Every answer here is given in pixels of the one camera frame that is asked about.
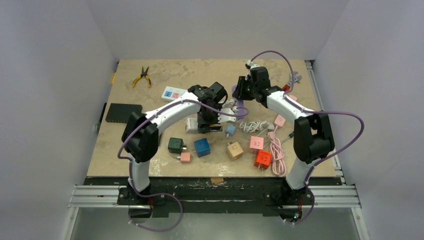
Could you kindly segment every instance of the red connector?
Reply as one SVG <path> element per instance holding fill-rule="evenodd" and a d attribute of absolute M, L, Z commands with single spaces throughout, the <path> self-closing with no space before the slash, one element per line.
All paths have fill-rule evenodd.
<path fill-rule="evenodd" d="M 259 150 L 256 155 L 256 161 L 254 162 L 254 166 L 263 170 L 267 170 L 271 165 L 271 159 L 273 155 L 267 151 Z"/>

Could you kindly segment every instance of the beige power adapter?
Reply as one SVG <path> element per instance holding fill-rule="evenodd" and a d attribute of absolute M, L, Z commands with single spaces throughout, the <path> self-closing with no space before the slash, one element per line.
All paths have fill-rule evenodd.
<path fill-rule="evenodd" d="M 239 159 L 243 156 L 243 149 L 240 146 L 239 142 L 235 142 L 233 144 L 230 144 L 226 147 L 226 152 L 228 153 L 228 156 L 231 158 L 231 160 Z"/>

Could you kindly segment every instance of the white wall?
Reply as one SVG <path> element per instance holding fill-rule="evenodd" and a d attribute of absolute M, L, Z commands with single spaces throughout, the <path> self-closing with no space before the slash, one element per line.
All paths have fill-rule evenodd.
<path fill-rule="evenodd" d="M 239 59 L 272 49 L 306 60 L 318 56 L 348 2 L 86 1 L 118 58 Z"/>
<path fill-rule="evenodd" d="M 340 160 L 372 239 L 424 238 L 424 1 L 350 0 L 315 62 L 328 110 L 358 113 Z M 359 125 L 335 117 L 338 147 Z"/>
<path fill-rule="evenodd" d="M 84 0 L 2 0 L 0 239 L 58 239 L 113 56 Z"/>

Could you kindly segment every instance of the pink cable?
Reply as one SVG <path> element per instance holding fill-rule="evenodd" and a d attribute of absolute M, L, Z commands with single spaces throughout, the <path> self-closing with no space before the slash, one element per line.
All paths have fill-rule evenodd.
<path fill-rule="evenodd" d="M 274 131 L 268 133 L 269 141 L 271 143 L 272 172 L 279 177 L 283 177 L 286 174 L 287 168 L 283 159 L 284 152 L 281 148 L 281 141 L 276 136 L 277 129 L 278 126 L 275 126 Z"/>

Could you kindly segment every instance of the pliers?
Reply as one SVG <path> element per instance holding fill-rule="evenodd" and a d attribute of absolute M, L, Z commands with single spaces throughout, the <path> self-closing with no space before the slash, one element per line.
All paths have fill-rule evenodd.
<path fill-rule="evenodd" d="M 136 86 L 136 84 L 137 84 L 137 82 L 140 80 L 140 79 L 142 79 L 143 77 L 145 77 L 146 78 L 146 80 L 147 80 L 147 82 L 148 82 L 148 87 L 149 88 L 151 88 L 152 87 L 152 83 L 150 82 L 150 77 L 149 77 L 149 75 L 147 75 L 147 71 L 149 70 L 149 67 L 147 67 L 146 68 L 146 71 L 145 71 L 145 68 L 144 67 L 142 67 L 141 68 L 141 74 L 140 74 L 140 76 L 138 76 L 136 79 L 134 79 L 134 81 L 132 82 L 132 87 L 134 88 L 135 86 Z"/>
<path fill-rule="evenodd" d="M 294 74 L 293 84 L 299 83 L 299 81 L 302 79 L 302 76 L 301 75 L 296 76 L 298 74 L 297 71 L 294 71 L 293 74 Z M 290 90 L 290 88 L 292 88 L 292 73 L 290 73 L 290 78 L 288 79 L 287 84 L 282 87 L 282 90 L 284 92 L 287 92 L 288 90 Z"/>

